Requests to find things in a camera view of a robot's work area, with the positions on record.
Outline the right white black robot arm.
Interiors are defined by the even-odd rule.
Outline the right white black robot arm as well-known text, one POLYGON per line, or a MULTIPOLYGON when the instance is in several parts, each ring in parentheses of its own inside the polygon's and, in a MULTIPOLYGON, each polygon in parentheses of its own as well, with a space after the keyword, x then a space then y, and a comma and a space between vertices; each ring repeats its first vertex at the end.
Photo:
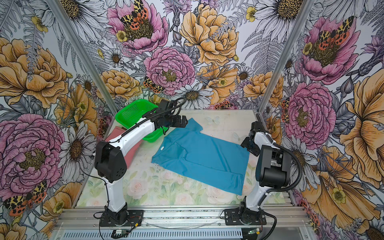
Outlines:
POLYGON ((285 154, 260 122, 253 122, 241 146, 258 157, 256 184, 240 203, 239 216, 245 225, 262 223, 261 208, 273 191, 289 185, 291 157, 285 154))

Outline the blue t shirt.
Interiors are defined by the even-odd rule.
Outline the blue t shirt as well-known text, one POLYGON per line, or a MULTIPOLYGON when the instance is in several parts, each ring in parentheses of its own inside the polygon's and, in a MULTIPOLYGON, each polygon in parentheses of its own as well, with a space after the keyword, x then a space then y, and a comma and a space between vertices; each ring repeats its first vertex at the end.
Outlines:
POLYGON ((222 191, 241 195, 249 152, 238 144, 205 135, 202 130, 199 123, 189 119, 185 128, 177 128, 164 137, 152 163, 222 191))

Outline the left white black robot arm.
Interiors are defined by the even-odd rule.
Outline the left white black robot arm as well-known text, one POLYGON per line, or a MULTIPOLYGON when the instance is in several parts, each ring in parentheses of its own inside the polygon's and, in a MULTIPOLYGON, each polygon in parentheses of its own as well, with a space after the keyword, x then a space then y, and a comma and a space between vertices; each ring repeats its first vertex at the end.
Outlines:
POLYGON ((188 124, 186 116, 180 115, 185 97, 173 101, 162 100, 159 106, 145 110, 144 100, 138 100, 128 106, 133 110, 128 117, 132 123, 126 131, 109 140, 101 141, 96 146, 95 169, 105 182, 107 205, 101 217, 106 226, 122 226, 130 218, 127 202, 123 195, 123 177, 128 169, 125 156, 144 137, 158 129, 184 128, 188 124))

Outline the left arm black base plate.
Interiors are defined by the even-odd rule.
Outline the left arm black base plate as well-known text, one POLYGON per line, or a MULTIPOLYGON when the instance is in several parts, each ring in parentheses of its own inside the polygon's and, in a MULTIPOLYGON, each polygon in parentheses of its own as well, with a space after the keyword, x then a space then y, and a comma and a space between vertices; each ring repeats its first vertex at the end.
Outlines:
POLYGON ((115 213, 107 209, 100 221, 100 227, 134 227, 141 226, 143 210, 124 210, 115 213))

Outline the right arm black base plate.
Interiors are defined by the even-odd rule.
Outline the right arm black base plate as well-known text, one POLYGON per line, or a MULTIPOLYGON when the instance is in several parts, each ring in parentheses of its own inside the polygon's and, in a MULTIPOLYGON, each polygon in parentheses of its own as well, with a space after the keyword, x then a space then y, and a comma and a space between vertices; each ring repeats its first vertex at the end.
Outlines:
POLYGON ((225 209, 223 217, 227 226, 264 226, 267 224, 265 216, 260 212, 245 210, 241 213, 239 208, 225 209))

